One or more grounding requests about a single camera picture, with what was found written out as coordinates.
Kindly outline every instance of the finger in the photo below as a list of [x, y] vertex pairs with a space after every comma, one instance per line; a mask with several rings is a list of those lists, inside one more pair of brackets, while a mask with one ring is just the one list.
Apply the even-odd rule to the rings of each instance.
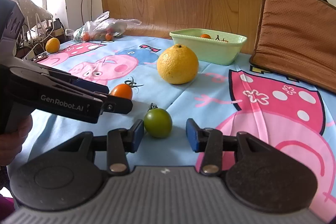
[[28, 135], [28, 133], [33, 128], [33, 118], [29, 115], [25, 120], [23, 120], [18, 127], [18, 133], [20, 137]]
[[10, 164], [13, 159], [22, 151], [22, 146], [17, 147], [14, 150], [2, 150], [0, 151], [0, 165], [5, 166]]
[[1, 159], [0, 160], [0, 166], [10, 165], [14, 159], [15, 159], [15, 157], [10, 158], [10, 159]]
[[18, 132], [5, 133], [0, 135], [0, 150], [13, 150], [21, 146], [27, 138], [27, 135], [20, 137]]

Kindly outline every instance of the orange cherry tomato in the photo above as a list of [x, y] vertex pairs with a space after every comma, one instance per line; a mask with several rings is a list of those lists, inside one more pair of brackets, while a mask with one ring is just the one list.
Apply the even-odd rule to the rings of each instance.
[[111, 41], [112, 38], [113, 38], [113, 36], [112, 36], [110, 33], [107, 33], [107, 34], [105, 35], [105, 39], [106, 39], [106, 41]]
[[209, 35], [206, 34], [206, 33], [202, 34], [201, 37], [202, 37], [202, 38], [209, 38], [209, 39], [211, 39], [211, 36], [209, 36]]
[[136, 84], [137, 83], [134, 82], [134, 79], [132, 77], [132, 80], [127, 80], [125, 81], [124, 84], [119, 84], [115, 86], [115, 88], [112, 89], [112, 91], [110, 92], [110, 95], [132, 100], [132, 97], [133, 97], [132, 88], [143, 86], [143, 85], [136, 85]]
[[110, 94], [113, 96], [126, 98], [129, 100], [132, 100], [133, 97], [132, 87], [128, 84], [117, 85], [114, 89], [112, 89]]
[[90, 41], [91, 37], [90, 37], [88, 32], [84, 32], [83, 35], [82, 35], [82, 39], [83, 39], [83, 41], [88, 42], [88, 41]]

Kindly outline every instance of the cartoon character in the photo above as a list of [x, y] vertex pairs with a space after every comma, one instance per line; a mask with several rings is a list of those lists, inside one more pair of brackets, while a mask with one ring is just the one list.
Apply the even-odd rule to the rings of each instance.
[[107, 85], [109, 80], [129, 74], [137, 65], [138, 60], [135, 57], [111, 55], [105, 56], [95, 63], [82, 62], [69, 70], [69, 73], [84, 80]]
[[49, 55], [46, 59], [38, 62], [42, 65], [53, 67], [56, 66], [65, 60], [67, 60], [69, 57], [76, 56], [79, 54], [83, 54], [89, 51], [92, 51], [96, 48], [102, 47], [105, 45], [97, 44], [97, 43], [91, 43], [91, 42], [83, 42], [83, 43], [76, 43], [74, 45], [71, 45], [64, 50], [61, 50], [60, 52], [57, 52], [55, 54]]
[[117, 52], [116, 55], [129, 55], [133, 56], [139, 60], [139, 65], [152, 64], [156, 62], [159, 58], [158, 55], [150, 50], [141, 48], [141, 49], [130, 49]]
[[[237, 112], [216, 129], [234, 136], [246, 131], [308, 166], [318, 180], [317, 193], [310, 208], [329, 222], [336, 212], [334, 185], [336, 163], [332, 150], [322, 137], [325, 110], [318, 91], [290, 85], [243, 71], [229, 72], [231, 102], [202, 95], [204, 103], [234, 104]], [[203, 155], [197, 161], [199, 169]], [[232, 152], [223, 152], [223, 170], [234, 164]]]

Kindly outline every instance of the tomato stem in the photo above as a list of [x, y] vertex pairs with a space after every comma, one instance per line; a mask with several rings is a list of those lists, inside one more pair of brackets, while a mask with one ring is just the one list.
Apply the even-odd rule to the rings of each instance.
[[137, 83], [134, 82], [133, 77], [132, 77], [132, 80], [126, 80], [126, 81], [125, 81], [125, 84], [126, 84], [126, 85], [129, 85], [131, 88], [137, 88], [137, 87], [139, 87], [139, 86], [143, 86], [143, 85], [136, 85]]
[[217, 35], [217, 37], [216, 37], [216, 39], [215, 40], [218, 40], [218, 41], [220, 41], [220, 39], [219, 39], [219, 35]]
[[151, 105], [149, 106], [149, 110], [154, 108], [158, 108], [157, 104], [151, 103]]

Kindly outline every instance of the plastic bowl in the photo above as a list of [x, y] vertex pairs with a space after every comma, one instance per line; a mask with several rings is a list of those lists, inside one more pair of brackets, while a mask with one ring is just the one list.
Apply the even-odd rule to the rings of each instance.
[[[211, 39], [200, 37], [205, 33], [210, 35]], [[242, 35], [206, 29], [185, 29], [170, 32], [169, 35], [175, 44], [190, 48], [198, 60], [226, 66], [235, 60], [247, 40], [247, 37]]]

